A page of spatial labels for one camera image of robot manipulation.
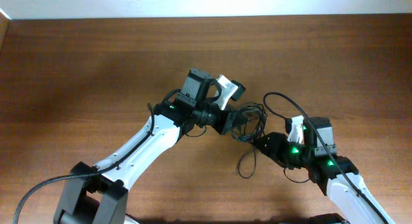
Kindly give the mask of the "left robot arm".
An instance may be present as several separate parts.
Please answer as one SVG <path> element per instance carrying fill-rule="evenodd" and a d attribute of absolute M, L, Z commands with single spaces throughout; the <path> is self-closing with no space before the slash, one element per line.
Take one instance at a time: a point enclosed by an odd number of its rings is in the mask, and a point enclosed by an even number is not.
<path fill-rule="evenodd" d="M 229 104 L 244 92 L 241 83 L 224 75 L 215 79 L 191 69 L 182 88 L 150 107 L 146 124 L 120 149 L 93 166 L 80 162 L 72 168 L 53 222 L 137 223 L 126 213 L 128 194 L 137 179 L 194 126 L 210 126 L 225 135 L 245 124 L 245 115 Z"/>

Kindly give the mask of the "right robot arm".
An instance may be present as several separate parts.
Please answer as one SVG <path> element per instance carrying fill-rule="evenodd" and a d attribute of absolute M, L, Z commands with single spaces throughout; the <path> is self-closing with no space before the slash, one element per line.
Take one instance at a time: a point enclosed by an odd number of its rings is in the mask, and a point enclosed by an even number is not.
<path fill-rule="evenodd" d="M 272 132 L 253 140 L 253 146 L 283 169 L 308 171 L 346 216 L 348 223 L 393 223 L 393 219 L 370 193 L 358 168 L 337 154 L 333 128 L 326 117 L 294 117 L 288 134 Z"/>

